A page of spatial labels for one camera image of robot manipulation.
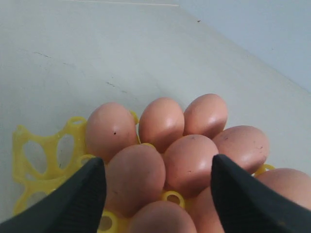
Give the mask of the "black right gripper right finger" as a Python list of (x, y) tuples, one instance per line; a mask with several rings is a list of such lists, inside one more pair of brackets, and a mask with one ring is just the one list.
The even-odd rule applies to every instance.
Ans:
[(224, 154), (212, 159), (211, 194), (226, 233), (309, 233), (311, 212), (268, 188)]

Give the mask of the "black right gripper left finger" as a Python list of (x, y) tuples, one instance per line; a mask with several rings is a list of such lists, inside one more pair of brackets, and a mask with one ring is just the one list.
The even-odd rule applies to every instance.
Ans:
[(95, 233), (106, 199), (102, 159), (92, 158), (59, 188), (1, 223), (2, 233)]

